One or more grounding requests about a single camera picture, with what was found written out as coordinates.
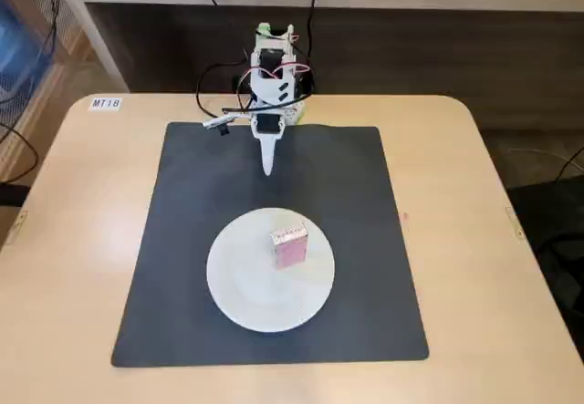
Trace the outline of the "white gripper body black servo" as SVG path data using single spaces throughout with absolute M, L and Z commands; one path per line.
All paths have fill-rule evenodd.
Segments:
M 286 127 L 284 117 L 272 113 L 253 114 L 250 125 L 253 136 L 258 140 L 280 140 Z

